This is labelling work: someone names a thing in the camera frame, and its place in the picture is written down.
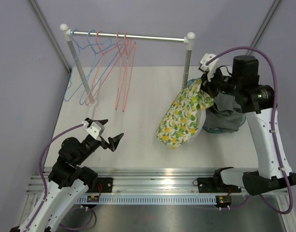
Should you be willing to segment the lemon print skirt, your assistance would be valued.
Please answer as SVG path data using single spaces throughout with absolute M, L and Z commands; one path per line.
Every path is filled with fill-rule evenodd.
M 201 84 L 200 78 L 189 81 L 156 129 L 156 138 L 172 149 L 190 142 L 199 134 L 206 120 L 206 110 L 213 106 L 213 98 L 201 89 Z

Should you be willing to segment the blue wire hanger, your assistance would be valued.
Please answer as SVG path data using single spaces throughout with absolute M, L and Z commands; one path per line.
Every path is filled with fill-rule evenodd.
M 90 76 L 91 76 L 93 70 L 96 68 L 96 66 L 97 66 L 98 63 L 100 62 L 100 58 L 99 58 L 98 61 L 97 61 L 97 56 L 98 56 L 98 54 L 100 53 L 100 50 L 99 50 L 99 49 L 96 50 L 96 48 L 95 48 L 96 43 L 91 43 L 91 42 L 90 42 L 90 39 L 89 39 L 89 35 L 90 35 L 92 32 L 93 32 L 93 33 L 94 33 L 94 32 L 96 33 L 97 31 L 94 30 L 94 29 L 92 29 L 92 30 L 90 30 L 90 31 L 88 32 L 88 35 L 87 35 L 87 43 L 88 43 L 87 47 L 89 47 L 89 48 L 92 50 L 93 55 L 94 55 L 94 60 L 93 60 L 92 66 L 91 66 L 91 68 L 90 68 L 90 70 L 89 70 L 89 73 L 87 74 L 87 76 L 86 76 L 86 78 L 85 78 L 86 81 L 87 81 L 87 83 L 88 83 L 88 87 L 90 88 L 90 90 L 88 91 L 88 93 L 86 93 L 87 98 L 88 98 L 89 93 L 91 93 L 92 87 L 93 87 L 93 85 L 94 85 L 94 84 L 92 84 L 92 87 L 89 86 Z M 80 98 L 80 100 L 79 100 L 79 104 L 80 104 L 80 105 L 84 105 L 85 102 L 86 102 L 86 100 L 84 100 L 83 97 L 84 97 L 84 94 L 82 93 L 81 98 Z
M 78 42 L 74 39 L 74 32 L 66 27 L 66 29 L 63 31 L 65 39 L 67 41 L 69 50 L 71 52 L 72 58 L 73 58 L 73 62 L 72 62 L 72 66 L 71 66 L 71 73 L 70 73 L 70 79 L 69 79 L 69 83 L 68 83 L 68 87 L 66 89 L 66 92 L 64 94 L 64 101 L 68 102 L 72 99 L 72 97 L 75 95 L 75 93 L 79 90 L 80 86 L 84 87 L 84 90 L 86 91 L 87 97 L 89 99 L 91 99 L 91 89 L 88 85 L 88 81 L 86 78 L 86 75 L 83 71 L 83 67 L 81 65 L 79 56 L 81 54 L 81 51 L 83 50 L 83 48 L 78 44 Z M 70 90 L 71 86 L 72 86 L 72 77 L 74 74 L 75 69 L 77 70 L 79 77 L 81 79 L 81 84 L 79 87 L 77 87 L 77 89 L 68 97 L 67 93 Z

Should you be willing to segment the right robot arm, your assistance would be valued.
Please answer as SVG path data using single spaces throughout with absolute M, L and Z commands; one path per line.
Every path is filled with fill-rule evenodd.
M 246 116 L 258 158 L 257 169 L 225 167 L 215 171 L 212 185 L 217 191 L 229 186 L 246 189 L 252 195 L 296 185 L 278 132 L 277 112 L 273 111 L 275 92 L 271 86 L 260 85 L 254 56 L 233 58 L 232 74 L 226 77 L 217 65 L 218 58 L 206 53 L 199 62 L 203 71 L 202 86 L 211 97 L 219 93 L 235 98 Z

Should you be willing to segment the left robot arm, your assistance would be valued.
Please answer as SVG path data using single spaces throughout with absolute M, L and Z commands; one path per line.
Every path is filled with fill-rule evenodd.
M 100 200 L 103 192 L 112 191 L 113 179 L 99 178 L 98 174 L 82 163 L 98 148 L 114 152 L 124 134 L 109 137 L 105 140 L 101 135 L 108 120 L 92 120 L 86 118 L 82 127 L 86 138 L 80 142 L 75 137 L 65 139 L 58 152 L 58 158 L 52 170 L 45 178 L 40 174 L 44 191 L 27 219 L 19 226 L 11 228 L 13 232 L 55 232 L 65 215 L 77 200 L 86 192 L 95 192 Z

